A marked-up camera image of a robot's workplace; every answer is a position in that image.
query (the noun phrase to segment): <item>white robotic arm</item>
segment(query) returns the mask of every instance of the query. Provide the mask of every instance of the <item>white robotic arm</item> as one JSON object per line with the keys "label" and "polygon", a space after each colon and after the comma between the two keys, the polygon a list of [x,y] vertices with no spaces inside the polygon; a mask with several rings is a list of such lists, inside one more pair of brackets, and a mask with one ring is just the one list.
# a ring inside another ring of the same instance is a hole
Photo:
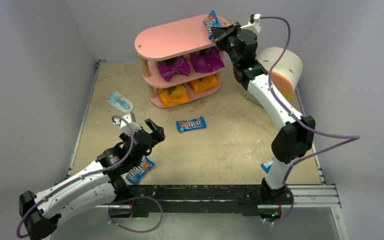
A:
{"label": "white robotic arm", "polygon": [[262,181],[265,192],[276,194],[276,190],[285,186],[291,165],[304,156],[313,144],[314,133],[298,124],[292,115],[300,117],[312,129],[316,123],[311,116],[302,116],[289,104],[276,86],[269,82],[268,71],[256,60],[260,19],[260,14],[253,14],[245,26],[236,22],[228,27],[212,27],[211,31],[217,47],[228,53],[236,80],[261,103],[279,130],[271,144],[275,160]]}
{"label": "white robotic arm", "polygon": [[36,194],[26,191],[19,197],[21,223],[31,240],[44,239],[57,226],[87,209],[118,198],[126,199],[128,187],[121,175],[138,166],[165,135],[164,129],[150,119],[145,123],[152,133],[136,123],[133,113],[122,118],[124,121],[113,118],[113,122],[120,126],[123,142],[108,148],[83,170],[59,184]]}

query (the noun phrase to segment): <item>white wall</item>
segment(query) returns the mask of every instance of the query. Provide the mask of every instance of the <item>white wall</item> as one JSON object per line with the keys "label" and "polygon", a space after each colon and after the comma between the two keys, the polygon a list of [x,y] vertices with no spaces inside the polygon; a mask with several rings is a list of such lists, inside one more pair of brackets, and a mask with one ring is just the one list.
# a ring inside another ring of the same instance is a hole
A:
{"label": "white wall", "polygon": [[0,239],[22,192],[64,179],[94,67],[64,0],[0,0]]}
{"label": "white wall", "polygon": [[[135,38],[143,30],[215,10],[230,23],[246,24],[251,14],[285,17],[292,26],[289,50],[298,52],[327,0],[67,0],[83,37],[98,59],[137,61]],[[264,20],[260,49],[282,47],[286,28]]]}
{"label": "white wall", "polygon": [[[361,139],[320,156],[351,240],[384,239],[384,1],[329,0],[300,57],[316,128]],[[321,150],[335,140],[316,137]]]}

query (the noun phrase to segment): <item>blue candy bag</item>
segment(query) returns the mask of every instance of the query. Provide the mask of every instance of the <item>blue candy bag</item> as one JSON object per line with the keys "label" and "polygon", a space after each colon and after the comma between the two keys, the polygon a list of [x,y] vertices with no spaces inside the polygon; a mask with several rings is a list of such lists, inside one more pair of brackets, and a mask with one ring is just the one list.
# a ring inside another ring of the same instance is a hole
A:
{"label": "blue candy bag", "polygon": [[263,162],[261,164],[261,167],[262,169],[264,170],[264,172],[266,174],[269,173],[270,169],[272,168],[272,164],[273,164],[273,161],[275,160],[276,158],[275,157],[272,157],[270,160],[266,161],[266,162]]}
{"label": "blue candy bag", "polygon": [[213,32],[211,31],[211,27],[221,28],[222,26],[219,23],[219,19],[217,18],[216,11],[212,10],[209,15],[202,21],[208,31],[208,39],[212,40],[214,38]]}
{"label": "blue candy bag", "polygon": [[189,121],[176,121],[176,125],[177,130],[181,133],[194,129],[205,129],[207,127],[203,116]]}
{"label": "blue candy bag", "polygon": [[145,175],[155,166],[151,160],[147,157],[144,157],[139,166],[133,167],[128,174],[126,175],[126,179],[131,182],[131,184],[135,185],[140,180],[142,180]]}

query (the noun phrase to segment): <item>light blue toy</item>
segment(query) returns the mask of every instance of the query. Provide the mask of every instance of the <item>light blue toy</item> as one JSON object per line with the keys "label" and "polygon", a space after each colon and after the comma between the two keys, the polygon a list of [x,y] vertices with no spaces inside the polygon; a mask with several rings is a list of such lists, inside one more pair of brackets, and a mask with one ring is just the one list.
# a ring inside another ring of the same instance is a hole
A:
{"label": "light blue toy", "polygon": [[106,102],[123,113],[128,113],[133,110],[133,103],[116,91],[111,92],[106,97]]}

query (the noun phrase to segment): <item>pink shelf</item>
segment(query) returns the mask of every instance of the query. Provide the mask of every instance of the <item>pink shelf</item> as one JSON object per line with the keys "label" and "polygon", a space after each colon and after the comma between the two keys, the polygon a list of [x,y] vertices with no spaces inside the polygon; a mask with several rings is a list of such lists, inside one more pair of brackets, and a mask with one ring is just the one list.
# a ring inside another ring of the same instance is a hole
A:
{"label": "pink shelf", "polygon": [[[215,46],[203,24],[207,16],[202,14],[142,31],[134,40],[137,53],[146,60],[162,61]],[[221,26],[229,25],[221,16],[218,21]]]}
{"label": "pink shelf", "polygon": [[[189,87],[189,84],[186,83],[184,86],[186,87],[186,92],[187,92],[187,95],[189,96],[189,99],[191,101],[193,101],[193,100],[197,100],[197,99],[203,98],[203,97],[211,95],[211,94],[215,94],[220,89],[220,87],[222,86],[222,79],[220,78],[220,75],[216,74],[215,76],[217,77],[218,85],[211,88],[211,89],[208,89],[207,91],[197,93],[197,94],[195,94],[194,91],[192,90],[192,88]],[[158,97],[156,90],[155,90],[155,95],[156,95],[156,97],[150,98],[151,102],[155,106],[164,109],[165,107],[161,103],[160,98]]]}
{"label": "pink shelf", "polygon": [[[220,56],[221,56],[221,59],[223,60],[223,62],[225,62],[224,52],[220,52]],[[195,80],[195,79],[200,79],[202,77],[205,77],[205,76],[208,76],[208,75],[211,75],[211,74],[215,74],[215,73],[217,73],[217,72],[219,72],[220,70],[223,69],[223,68],[221,68],[221,69],[219,69],[217,71],[209,72],[209,73],[196,72],[194,70],[194,67],[192,66],[191,55],[190,54],[186,54],[185,57],[187,58],[187,61],[189,62],[189,65],[190,65],[190,68],[191,68],[189,76],[175,74],[170,79],[170,81],[167,82],[160,75],[160,72],[158,72],[157,62],[156,61],[148,61],[150,77],[143,77],[143,78],[145,79],[145,81],[149,85],[151,85],[154,88],[166,89],[166,88],[173,87],[173,86],[176,86],[176,85],[179,85],[179,84],[187,83],[187,82]]]}

